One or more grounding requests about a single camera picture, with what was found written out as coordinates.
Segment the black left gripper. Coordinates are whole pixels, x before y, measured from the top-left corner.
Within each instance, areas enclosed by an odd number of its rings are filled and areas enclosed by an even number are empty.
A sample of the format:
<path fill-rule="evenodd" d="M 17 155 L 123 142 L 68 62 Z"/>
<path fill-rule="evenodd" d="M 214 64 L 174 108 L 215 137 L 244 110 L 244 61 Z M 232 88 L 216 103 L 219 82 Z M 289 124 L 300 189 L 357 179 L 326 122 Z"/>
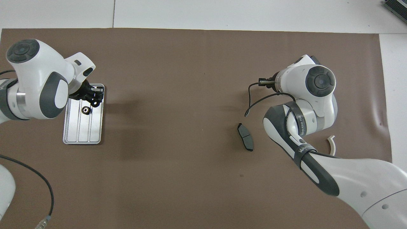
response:
<path fill-rule="evenodd" d="M 94 102 L 95 97 L 104 96 L 103 86 L 92 86 L 87 80 L 84 80 L 80 88 L 69 95 L 73 100 L 84 100 L 88 102 Z"/>

